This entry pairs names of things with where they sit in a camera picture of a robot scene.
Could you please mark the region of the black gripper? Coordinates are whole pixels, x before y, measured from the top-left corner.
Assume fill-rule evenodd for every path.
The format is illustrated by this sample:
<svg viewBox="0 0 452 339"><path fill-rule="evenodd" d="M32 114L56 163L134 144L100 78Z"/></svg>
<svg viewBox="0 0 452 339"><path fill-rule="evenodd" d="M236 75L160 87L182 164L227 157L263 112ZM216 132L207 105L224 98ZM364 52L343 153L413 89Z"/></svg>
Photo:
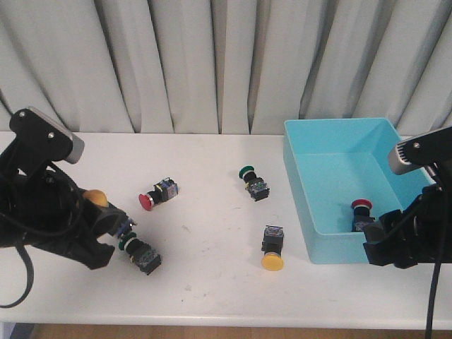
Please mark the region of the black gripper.
<svg viewBox="0 0 452 339"><path fill-rule="evenodd" d="M55 163L70 161L72 143L12 141L1 154L1 247L25 246L82 263L90 270L105 267L114 247L88 237L117 236L127 221L116 206L86 201L82 191Z"/></svg>
<svg viewBox="0 0 452 339"><path fill-rule="evenodd" d="M364 227L364 251L369 264L410 268L419 263L451 262L451 204L437 184L426 186L403 213L399 234L395 224L401 210L384 213ZM397 236L402 245L394 241Z"/></svg>

